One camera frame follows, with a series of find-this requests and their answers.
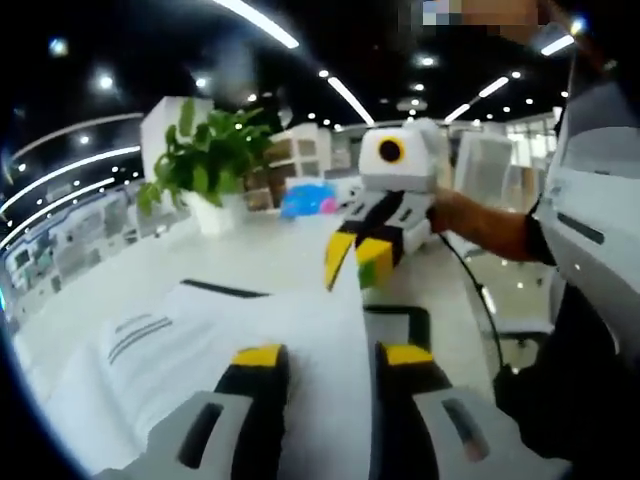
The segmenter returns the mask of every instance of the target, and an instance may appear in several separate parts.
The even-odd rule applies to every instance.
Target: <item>ceiling light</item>
[[[449,115],[447,115],[445,117],[444,123],[453,122],[456,118],[458,118],[464,112],[469,110],[469,108],[471,108],[471,107],[470,107],[470,105],[468,103],[465,103],[464,105],[460,105],[458,108],[456,108],[453,112],[451,112]]]
[[[430,67],[435,62],[431,57],[422,57],[418,63],[420,63],[420,65],[422,65],[423,67]]]
[[[218,5],[228,8],[232,12],[240,15],[246,20],[253,23],[256,27],[262,29],[273,38],[278,40],[287,48],[296,48],[300,43],[284,31],[282,27],[267,18],[262,13],[258,12],[253,7],[250,7],[241,0],[213,0]]]
[[[113,87],[113,78],[111,78],[109,75],[101,75],[98,79],[98,85],[102,90],[109,90],[111,87]]]
[[[548,57],[549,55],[553,55],[557,51],[562,50],[565,47],[568,47],[573,42],[574,42],[574,39],[571,35],[565,35],[564,37],[544,47],[542,50],[540,50],[540,53]]]
[[[578,35],[580,32],[584,30],[585,21],[583,18],[576,18],[573,22],[571,22],[571,28],[569,31],[571,35]]]
[[[505,86],[508,82],[509,82],[509,79],[507,77],[500,77],[498,80],[493,82],[491,85],[489,85],[488,87],[482,89],[480,91],[480,93],[478,94],[478,96],[481,97],[481,98],[488,97],[489,95],[491,95],[493,92],[495,92],[499,88],[502,88],[503,86]]]
[[[482,287],[482,298],[484,299],[484,303],[491,312],[492,315],[495,315],[498,310],[496,309],[496,304],[493,301],[493,297],[491,296],[491,292],[487,287]]]
[[[54,38],[49,42],[49,53],[54,57],[64,57],[69,53],[67,41],[64,38]]]
[[[125,147],[125,148],[119,148],[117,150],[110,150],[108,152],[99,153],[98,155],[94,155],[92,157],[78,160],[77,162],[73,162],[73,163],[70,163],[69,165],[65,165],[64,167],[59,168],[58,170],[54,170],[51,173],[47,173],[46,175],[43,175],[42,177],[37,179],[35,182],[24,187],[22,190],[16,193],[13,197],[11,197],[9,200],[4,202],[2,206],[0,206],[0,214],[3,213],[7,208],[9,208],[15,202],[17,202],[19,199],[21,199],[23,196],[25,196],[27,193],[31,192],[33,189],[39,187],[40,185],[48,182],[49,180],[59,175],[62,175],[63,173],[67,173],[67,172],[70,172],[71,170],[82,167],[84,165],[97,162],[98,160],[104,160],[105,158],[116,157],[118,155],[126,155],[128,153],[134,153],[139,151],[140,151],[139,145],[136,145],[135,147]],[[20,170],[21,172],[24,171],[24,169],[26,168],[26,166],[24,168],[21,168],[22,165],[18,167],[18,170]],[[113,172],[118,171],[118,167],[113,167],[113,168],[115,168],[115,170],[111,169],[111,171]]]
[[[331,77],[329,80],[329,85],[331,85],[340,95],[344,98],[351,108],[353,108],[358,115],[362,117],[362,119],[367,123],[367,125],[374,125],[376,122],[373,120],[373,117],[369,115],[369,112],[365,110],[365,108],[360,104],[360,102],[353,96],[353,94],[344,86],[344,84],[338,80],[336,77]]]

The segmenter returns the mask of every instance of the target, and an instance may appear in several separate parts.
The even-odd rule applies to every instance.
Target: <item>linear ceiling light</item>
[[[571,35],[565,35],[564,37],[544,47],[542,50],[540,50],[540,53],[548,57],[549,55],[553,55],[554,53],[556,53],[558,50],[562,50],[563,48],[568,47],[573,42],[574,39]]]
[[[507,77],[500,77],[498,80],[493,82],[491,85],[489,85],[488,87],[482,89],[480,91],[480,93],[478,94],[478,96],[480,98],[488,97],[489,95],[491,95],[493,92],[495,92],[499,88],[504,87],[508,82],[509,82],[509,79]]]
[[[108,152],[94,155],[93,157],[85,158],[83,160],[78,160],[77,162],[73,162],[73,163],[70,163],[69,165],[65,165],[64,167],[59,168],[58,170],[54,170],[51,173],[47,173],[46,175],[40,177],[35,182],[24,187],[22,190],[16,193],[13,197],[11,197],[9,200],[4,202],[2,206],[0,206],[0,214],[4,213],[7,210],[7,208],[9,208],[11,205],[16,203],[18,200],[20,200],[22,197],[24,197],[27,193],[32,191],[34,188],[39,187],[43,183],[46,183],[49,180],[51,180],[52,178],[62,175],[63,173],[70,172],[71,170],[82,167],[84,165],[97,162],[98,160],[104,160],[105,158],[117,157],[118,155],[126,155],[128,153],[134,153],[138,151],[140,151],[139,145],[136,145],[135,147],[125,147],[125,148],[119,148],[117,150],[110,150]]]
[[[351,105],[351,108],[353,108],[358,113],[358,115],[360,115],[362,119],[367,122],[367,125],[375,125],[376,122],[373,120],[373,117],[369,115],[369,112],[365,110],[358,99],[353,96],[353,93],[351,93],[340,80],[338,80],[336,77],[331,77],[327,81],[329,82],[329,85],[331,85],[336,90],[336,92],[342,95],[342,98],[344,98],[349,103],[349,105]]]
[[[96,190],[100,187],[104,187],[105,185],[109,185],[110,183],[113,183],[115,181],[116,180],[113,177],[107,178],[106,180],[102,180],[101,182],[94,183],[93,185],[89,185],[88,187],[81,188],[77,192],[70,193],[69,195],[66,195],[56,200],[55,202],[47,205],[42,210],[38,210],[36,213],[31,215],[29,218],[27,218],[24,222],[18,225],[14,230],[9,232],[9,234],[2,239],[2,241],[0,242],[0,249],[4,248],[4,246],[7,245],[11,240],[13,240],[22,230],[27,228],[38,218],[49,213],[51,210],[54,210],[58,208],[60,205],[62,205],[63,203],[66,203],[69,200],[73,200],[74,198],[79,197],[80,195],[83,195],[87,192],[90,192],[91,190]]]
[[[470,108],[470,105],[468,103],[465,103],[464,105],[460,105],[458,108],[456,108],[453,112],[451,112],[449,115],[445,117],[444,122],[445,123],[453,122],[456,118],[458,118],[464,112],[469,110],[469,108]]]
[[[273,38],[278,40],[287,48],[296,48],[300,43],[285,32],[282,27],[276,24],[274,21],[267,18],[262,13],[258,12],[255,8],[250,7],[241,0],[213,0],[218,5],[228,8],[232,12],[240,15],[241,17],[249,20],[256,27],[261,28]]]

